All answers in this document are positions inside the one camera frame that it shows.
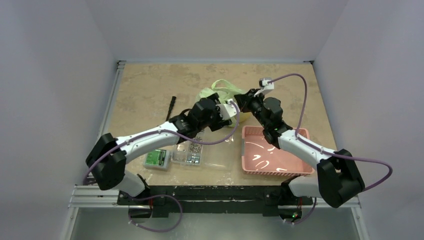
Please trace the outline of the light green plastic bag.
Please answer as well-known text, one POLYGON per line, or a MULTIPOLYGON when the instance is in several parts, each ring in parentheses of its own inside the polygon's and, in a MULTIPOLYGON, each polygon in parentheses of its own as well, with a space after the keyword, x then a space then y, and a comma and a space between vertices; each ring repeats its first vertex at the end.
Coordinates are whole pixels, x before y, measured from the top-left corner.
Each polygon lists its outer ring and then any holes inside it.
MULTIPOLYGON (((204 88, 201 90, 200 93, 196 96, 196 102, 201 98, 206 98, 214 93, 218 94, 220 104, 224 104, 228 99, 235 100, 234 95, 243 94, 243 92, 241 92, 241 90, 235 87, 232 83, 225 79, 219 79, 215 81, 210 88, 204 88)), ((232 121, 232 124, 226 127, 235 130, 240 125, 239 116, 237 118, 232 117, 230 120, 232 121)), ((187 114, 187 121, 191 123, 191 110, 187 114)))

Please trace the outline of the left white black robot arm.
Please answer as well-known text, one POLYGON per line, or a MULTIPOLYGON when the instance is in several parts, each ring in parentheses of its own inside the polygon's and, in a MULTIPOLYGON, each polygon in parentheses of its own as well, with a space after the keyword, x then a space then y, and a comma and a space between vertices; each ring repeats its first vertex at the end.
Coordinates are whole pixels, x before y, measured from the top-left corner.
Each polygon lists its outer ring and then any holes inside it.
POLYGON ((216 131, 231 125, 233 117, 240 120, 237 102, 231 98, 222 104, 214 93, 152 129, 120 137, 106 133, 98 139, 85 160, 88 173, 92 174, 100 190, 119 190, 142 205, 149 199, 150 188, 142 176, 126 169, 128 163, 153 150, 185 141, 206 145, 196 136, 205 128, 216 131))

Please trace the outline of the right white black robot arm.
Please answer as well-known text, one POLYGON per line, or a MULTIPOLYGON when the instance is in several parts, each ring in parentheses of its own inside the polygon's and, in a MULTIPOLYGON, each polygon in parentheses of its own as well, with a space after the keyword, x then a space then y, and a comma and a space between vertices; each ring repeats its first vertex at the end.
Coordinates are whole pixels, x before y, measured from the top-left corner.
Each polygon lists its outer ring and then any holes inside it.
POLYGON ((323 147, 298 133, 283 121, 281 102, 264 97, 258 89, 235 95, 240 111, 251 113, 262 126, 267 143, 298 157, 317 173, 316 177, 297 176, 282 183, 280 196, 288 204, 300 197, 321 198, 338 208, 365 190, 361 173, 349 151, 323 147))

